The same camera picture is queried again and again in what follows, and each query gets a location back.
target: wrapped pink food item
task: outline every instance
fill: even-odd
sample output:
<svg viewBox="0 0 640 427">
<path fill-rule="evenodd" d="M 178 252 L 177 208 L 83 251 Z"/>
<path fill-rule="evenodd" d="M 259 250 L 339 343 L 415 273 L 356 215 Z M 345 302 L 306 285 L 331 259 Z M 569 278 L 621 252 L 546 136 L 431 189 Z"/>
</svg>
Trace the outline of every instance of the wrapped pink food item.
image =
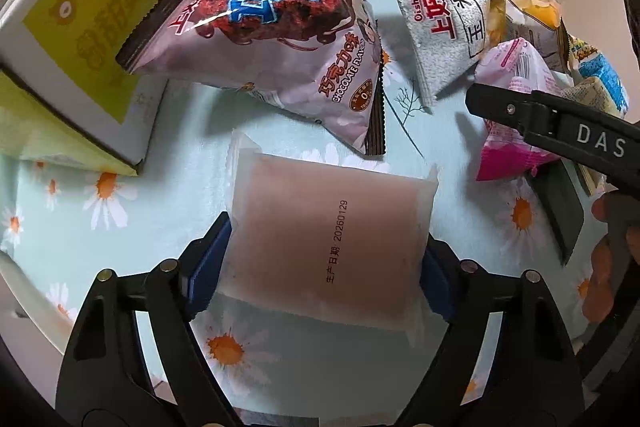
<svg viewBox="0 0 640 427">
<path fill-rule="evenodd" d="M 545 61 L 523 38 L 490 49 L 476 67 L 476 82 L 517 92 L 540 90 L 559 94 Z M 489 136 L 482 146 L 478 181 L 517 176 L 558 159 L 555 154 L 524 143 L 514 129 L 488 120 L 485 125 Z"/>
<path fill-rule="evenodd" d="M 247 92 L 381 155 L 381 56 L 365 0 L 160 0 L 116 61 Z"/>
<path fill-rule="evenodd" d="M 232 233 L 216 291 L 419 336 L 434 173 L 416 179 L 281 158 L 237 131 L 227 172 L 236 173 L 227 191 Z"/>
</svg>

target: chocolate snack image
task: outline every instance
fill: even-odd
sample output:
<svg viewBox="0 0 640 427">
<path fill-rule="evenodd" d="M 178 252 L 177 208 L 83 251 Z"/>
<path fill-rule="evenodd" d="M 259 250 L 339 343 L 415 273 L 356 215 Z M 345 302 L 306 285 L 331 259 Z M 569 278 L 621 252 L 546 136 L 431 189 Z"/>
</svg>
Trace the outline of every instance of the chocolate snack image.
<svg viewBox="0 0 640 427">
<path fill-rule="evenodd" d="M 211 38 L 216 28 L 235 44 L 250 44 L 254 39 L 277 39 L 300 51 L 313 51 L 315 42 L 296 45 L 289 41 L 306 42 L 314 37 L 320 44 L 335 41 L 336 33 L 355 23 L 353 0 L 268 0 L 274 20 L 243 15 L 231 20 L 230 0 L 200 0 L 190 16 L 198 35 Z"/>
</svg>

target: finger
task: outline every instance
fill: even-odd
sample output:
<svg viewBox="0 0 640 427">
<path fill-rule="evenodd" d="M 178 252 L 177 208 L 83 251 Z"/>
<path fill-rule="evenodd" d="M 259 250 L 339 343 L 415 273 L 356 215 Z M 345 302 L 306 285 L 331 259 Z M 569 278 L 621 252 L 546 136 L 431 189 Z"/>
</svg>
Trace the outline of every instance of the finger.
<svg viewBox="0 0 640 427">
<path fill-rule="evenodd" d="M 631 255 L 636 263 L 640 264 L 640 227 L 629 227 L 626 229 L 626 242 L 629 245 Z"/>
<path fill-rule="evenodd" d="M 591 252 L 593 276 L 598 283 L 608 282 L 611 278 L 613 254 L 609 248 L 609 239 L 605 235 Z"/>
<path fill-rule="evenodd" d="M 587 296 L 582 304 L 582 315 L 591 323 L 600 324 L 613 308 L 613 293 L 609 281 L 598 283 L 593 277 L 589 281 Z"/>
<path fill-rule="evenodd" d="M 601 197 L 593 201 L 593 204 L 591 205 L 591 214 L 593 214 L 593 217 L 598 221 L 603 221 L 605 223 L 607 221 L 607 210 L 605 208 L 604 198 L 606 197 L 606 194 L 601 195 Z"/>
</svg>

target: floral tablecloth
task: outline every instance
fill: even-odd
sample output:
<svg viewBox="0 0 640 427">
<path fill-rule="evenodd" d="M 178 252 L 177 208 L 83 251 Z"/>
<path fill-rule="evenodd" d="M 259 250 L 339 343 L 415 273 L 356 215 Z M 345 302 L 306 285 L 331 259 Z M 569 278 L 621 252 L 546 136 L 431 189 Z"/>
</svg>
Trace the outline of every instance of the floral tablecloth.
<svg viewBox="0 0 640 427">
<path fill-rule="evenodd" d="M 562 267 L 546 217 L 523 178 L 476 182 L 486 137 L 464 105 L 460 78 L 431 110 L 412 85 L 415 65 L 396 0 L 369 0 L 385 49 L 387 154 L 364 160 L 322 127 L 243 93 L 169 83 L 139 178 L 83 172 L 0 158 L 2 250 L 72 321 L 98 271 L 148 271 L 178 257 L 224 210 L 223 179 L 232 129 L 264 152 L 361 169 L 418 176 L 440 166 L 431 232 L 459 257 L 487 270 L 542 273 L 572 337 L 587 325 L 582 298 L 590 253 L 604 225 L 585 213 L 575 252 Z M 590 201 L 578 188 L 585 208 Z M 140 333 L 150 371 L 162 376 L 148 318 Z M 466 399 L 482 392 L 497 341 L 492 317 Z M 198 341 L 231 403 L 243 409 L 319 418 L 371 415 L 392 421 L 424 376 L 446 324 L 433 315 L 424 345 L 404 333 L 322 323 L 267 312 L 215 295 L 193 323 Z"/>
</svg>

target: pink snack bag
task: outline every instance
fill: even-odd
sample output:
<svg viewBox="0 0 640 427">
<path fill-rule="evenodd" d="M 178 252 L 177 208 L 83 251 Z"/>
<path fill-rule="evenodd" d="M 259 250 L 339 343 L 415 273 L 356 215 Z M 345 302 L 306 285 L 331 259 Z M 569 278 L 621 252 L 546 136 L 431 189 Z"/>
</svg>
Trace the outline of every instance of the pink snack bag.
<svg viewBox="0 0 640 427">
<path fill-rule="evenodd" d="M 551 71 L 538 51 L 523 38 L 490 49 L 476 68 L 476 82 L 517 92 L 540 90 L 559 94 Z M 481 150 L 477 181 L 517 176 L 558 156 L 524 143 L 518 131 L 485 120 L 489 131 Z"/>
</svg>

